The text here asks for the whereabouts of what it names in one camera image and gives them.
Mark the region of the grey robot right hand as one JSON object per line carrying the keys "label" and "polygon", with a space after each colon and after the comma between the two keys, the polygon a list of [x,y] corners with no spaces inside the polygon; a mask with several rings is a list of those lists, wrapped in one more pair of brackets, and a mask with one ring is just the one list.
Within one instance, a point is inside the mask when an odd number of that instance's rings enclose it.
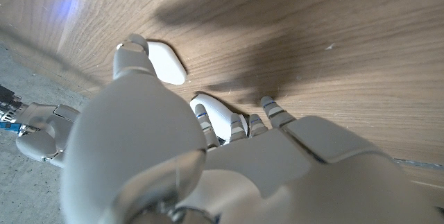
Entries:
{"label": "grey robot right hand", "polygon": [[22,125],[16,139],[19,151],[33,160],[64,167],[67,140],[79,114],[63,104],[27,105],[17,115]]}

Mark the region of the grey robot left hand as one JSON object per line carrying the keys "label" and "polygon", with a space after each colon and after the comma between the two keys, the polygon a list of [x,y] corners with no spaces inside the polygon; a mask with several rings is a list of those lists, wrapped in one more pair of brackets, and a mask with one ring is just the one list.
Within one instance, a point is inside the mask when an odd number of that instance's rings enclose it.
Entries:
{"label": "grey robot left hand", "polygon": [[66,223],[442,223],[391,157],[271,97],[210,143],[204,115],[158,79],[148,42],[116,50],[113,80],[76,119],[61,179]]}

